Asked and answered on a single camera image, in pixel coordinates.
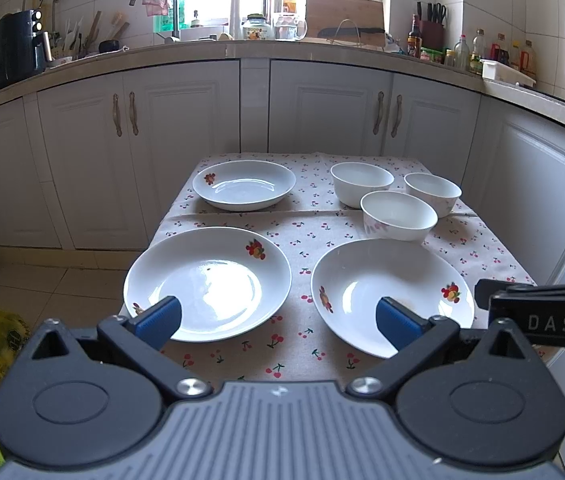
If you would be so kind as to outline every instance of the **scissors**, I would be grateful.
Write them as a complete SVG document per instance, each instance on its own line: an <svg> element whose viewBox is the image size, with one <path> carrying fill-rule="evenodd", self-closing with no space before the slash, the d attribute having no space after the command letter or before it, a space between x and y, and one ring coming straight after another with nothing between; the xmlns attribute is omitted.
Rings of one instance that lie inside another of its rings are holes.
<svg viewBox="0 0 565 480"><path fill-rule="evenodd" d="M442 23L447 15L447 7L441 4L434 4L432 21L435 23Z"/></svg>

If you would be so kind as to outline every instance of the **black air fryer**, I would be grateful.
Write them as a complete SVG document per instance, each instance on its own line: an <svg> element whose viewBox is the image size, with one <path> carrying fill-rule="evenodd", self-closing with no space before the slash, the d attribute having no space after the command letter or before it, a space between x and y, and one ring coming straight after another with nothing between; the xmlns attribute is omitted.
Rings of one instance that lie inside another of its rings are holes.
<svg viewBox="0 0 565 480"><path fill-rule="evenodd" d="M40 10L24 10L0 19L0 89L44 72L51 60L41 17Z"/></svg>

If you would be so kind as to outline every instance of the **white plate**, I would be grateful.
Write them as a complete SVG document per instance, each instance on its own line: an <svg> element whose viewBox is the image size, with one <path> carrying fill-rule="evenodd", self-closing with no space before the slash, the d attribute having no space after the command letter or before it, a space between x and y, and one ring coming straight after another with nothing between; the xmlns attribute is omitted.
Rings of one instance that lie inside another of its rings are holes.
<svg viewBox="0 0 565 480"><path fill-rule="evenodd" d="M452 282L458 291L445 297L442 290ZM456 269L422 246L387 238L356 240L330 250L312 272L311 293L320 316L339 338L377 357L397 352L376 327L376 305L383 296L424 319L441 314L461 328L474 321L474 299Z"/></svg>
<svg viewBox="0 0 565 480"><path fill-rule="evenodd" d="M291 268L267 238L234 227L206 227L166 238L131 266L124 302L132 316L165 296L182 305L176 341L237 336L272 317L291 287Z"/></svg>
<svg viewBox="0 0 565 480"><path fill-rule="evenodd" d="M194 191L226 211L256 211L280 202L296 185L296 176L265 160L232 160L205 168L194 177Z"/></svg>

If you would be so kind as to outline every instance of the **kitchen faucet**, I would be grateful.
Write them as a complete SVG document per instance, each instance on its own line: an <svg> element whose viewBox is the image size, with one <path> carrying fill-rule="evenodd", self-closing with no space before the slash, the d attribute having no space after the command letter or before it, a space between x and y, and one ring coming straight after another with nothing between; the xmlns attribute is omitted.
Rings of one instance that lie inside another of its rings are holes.
<svg viewBox="0 0 565 480"><path fill-rule="evenodd" d="M134 6L136 0L129 0L129 4L131 7ZM165 44L175 43L176 41L180 41L180 30L178 28L178 0L173 0L174 3L174 30L171 33L170 38L165 38Z"/></svg>

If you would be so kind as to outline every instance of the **table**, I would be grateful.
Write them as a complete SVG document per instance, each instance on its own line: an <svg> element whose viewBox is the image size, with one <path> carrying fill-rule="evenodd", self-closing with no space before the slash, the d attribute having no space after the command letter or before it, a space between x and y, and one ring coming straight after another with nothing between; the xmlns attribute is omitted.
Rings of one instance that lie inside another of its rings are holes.
<svg viewBox="0 0 565 480"><path fill-rule="evenodd" d="M296 186L277 205L259 212L228 213L196 195L192 179L208 166L239 159L277 162L296 175ZM204 158L160 223L151 245L183 231L232 226L269 237L291 265L290 294L280 310L242 336L213 343L170 341L163 351L182 366L218 387L225 380L337 380L342 386L380 359L339 339L323 322L311 297L311 271L330 248L365 238L363 214L338 201L329 169L337 162L359 160L389 170L392 189L403 177L427 172L416 160L392 157L237 153ZM473 290L480 278L533 283L525 270L481 219L458 200L424 245L455 267ZM487 313L476 310L474 327L487 326Z"/></svg>

